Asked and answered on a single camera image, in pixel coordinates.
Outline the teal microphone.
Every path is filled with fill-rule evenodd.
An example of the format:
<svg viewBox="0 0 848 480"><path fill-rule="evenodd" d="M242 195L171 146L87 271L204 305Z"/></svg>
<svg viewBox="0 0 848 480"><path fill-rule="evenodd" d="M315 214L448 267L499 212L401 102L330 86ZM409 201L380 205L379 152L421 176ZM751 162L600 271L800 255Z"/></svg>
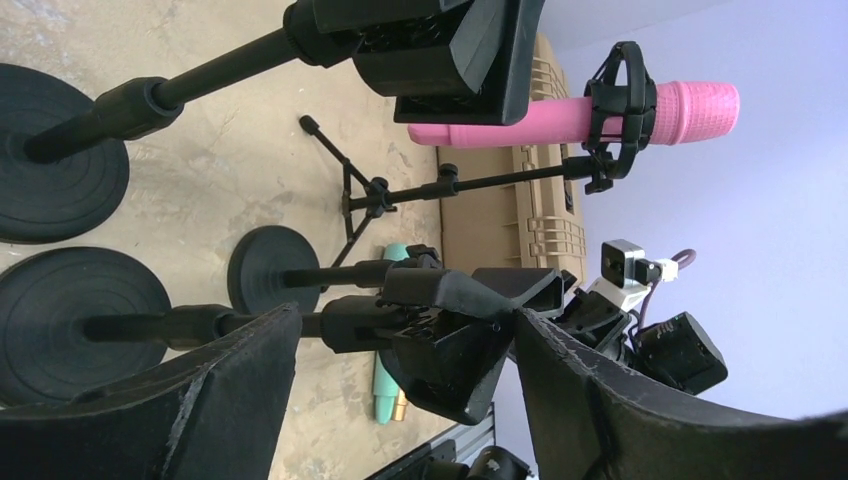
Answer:
<svg viewBox="0 0 848 480"><path fill-rule="evenodd" d="M384 260L399 261L408 257L407 246L391 243L383 252ZM379 352L374 357L372 396L374 420L380 425L388 424L394 415L400 387L386 370Z"/></svg>

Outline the gold microphone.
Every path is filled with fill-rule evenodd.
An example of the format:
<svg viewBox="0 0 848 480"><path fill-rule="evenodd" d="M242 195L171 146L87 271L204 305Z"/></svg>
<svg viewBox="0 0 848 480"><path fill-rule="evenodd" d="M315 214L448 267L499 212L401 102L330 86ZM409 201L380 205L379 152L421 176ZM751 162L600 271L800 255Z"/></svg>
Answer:
<svg viewBox="0 0 848 480"><path fill-rule="evenodd" d="M408 400L406 393L403 390L399 390L395 397L391 420L394 422L403 422L406 418L407 407Z"/></svg>

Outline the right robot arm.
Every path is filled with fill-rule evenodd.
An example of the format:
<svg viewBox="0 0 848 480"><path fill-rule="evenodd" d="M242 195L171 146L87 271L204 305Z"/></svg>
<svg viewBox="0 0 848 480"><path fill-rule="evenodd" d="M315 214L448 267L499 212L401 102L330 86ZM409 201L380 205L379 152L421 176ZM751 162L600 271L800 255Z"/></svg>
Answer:
<svg viewBox="0 0 848 480"><path fill-rule="evenodd" d="M613 361L676 390L700 394L728 377L706 331L687 312L646 326L635 310L666 278L656 262L646 269L604 273L588 290L577 289L553 323Z"/></svg>

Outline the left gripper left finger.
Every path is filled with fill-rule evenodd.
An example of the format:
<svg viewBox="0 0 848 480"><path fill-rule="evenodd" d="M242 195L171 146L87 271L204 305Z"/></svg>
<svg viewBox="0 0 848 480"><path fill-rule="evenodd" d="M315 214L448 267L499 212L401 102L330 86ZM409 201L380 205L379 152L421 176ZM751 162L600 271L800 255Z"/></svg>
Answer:
<svg viewBox="0 0 848 480"><path fill-rule="evenodd" d="M63 404L1 414L5 479L264 479L302 318L284 305L171 361Z"/></svg>

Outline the shock mount round-base stand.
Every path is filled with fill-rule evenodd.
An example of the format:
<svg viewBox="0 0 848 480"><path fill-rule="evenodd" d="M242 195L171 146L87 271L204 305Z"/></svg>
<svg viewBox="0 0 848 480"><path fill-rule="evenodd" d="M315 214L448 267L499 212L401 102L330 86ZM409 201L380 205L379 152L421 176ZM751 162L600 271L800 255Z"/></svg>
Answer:
<svg viewBox="0 0 848 480"><path fill-rule="evenodd" d="M327 288L381 289L387 271L394 267L440 269L442 262L436 249L418 244L401 253L385 253L381 259L322 268L300 233L284 226L263 226L236 245L228 264L227 288L232 306L241 313L265 313L292 302L311 313ZM520 306L556 315L576 284L574 275L551 268L480 268L471 278Z"/></svg>

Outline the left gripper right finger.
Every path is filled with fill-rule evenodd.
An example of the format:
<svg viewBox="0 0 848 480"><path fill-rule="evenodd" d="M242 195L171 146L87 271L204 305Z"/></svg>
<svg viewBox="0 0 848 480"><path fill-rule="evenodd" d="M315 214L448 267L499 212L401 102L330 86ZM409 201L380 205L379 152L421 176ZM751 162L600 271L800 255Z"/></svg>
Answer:
<svg viewBox="0 0 848 480"><path fill-rule="evenodd" d="M543 479L843 479L845 412L787 420L715 404L522 309L517 365Z"/></svg>

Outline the clip round-base stand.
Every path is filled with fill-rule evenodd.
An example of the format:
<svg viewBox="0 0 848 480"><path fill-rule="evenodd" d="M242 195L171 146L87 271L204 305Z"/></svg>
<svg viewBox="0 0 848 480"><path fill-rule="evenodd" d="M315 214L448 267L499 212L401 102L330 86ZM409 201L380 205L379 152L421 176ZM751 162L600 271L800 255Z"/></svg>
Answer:
<svg viewBox="0 0 848 480"><path fill-rule="evenodd" d="M539 1L297 1L281 26L170 79L97 98L1 67L1 238L47 244L105 222L129 183L128 142L201 97L298 60L351 61L400 124L512 125L527 113Z"/></svg>
<svg viewBox="0 0 848 480"><path fill-rule="evenodd" d="M476 276L420 260L356 266L380 287L320 312L288 309L303 338L336 354L377 352L415 406L482 420L512 340L515 302ZM1 402L60 404L191 351L252 321L217 304L171 305L162 283L123 253L70 247L34 255L1 276Z"/></svg>

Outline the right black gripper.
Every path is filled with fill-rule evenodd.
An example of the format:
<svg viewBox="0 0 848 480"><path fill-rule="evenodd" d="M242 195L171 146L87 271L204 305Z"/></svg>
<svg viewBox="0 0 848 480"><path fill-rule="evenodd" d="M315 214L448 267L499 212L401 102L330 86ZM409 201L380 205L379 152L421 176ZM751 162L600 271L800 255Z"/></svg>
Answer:
<svg viewBox="0 0 848 480"><path fill-rule="evenodd" d="M636 306L636 287L619 287L598 277L587 290L576 289L563 313L553 320L560 329L614 361L631 361L626 346L630 310Z"/></svg>

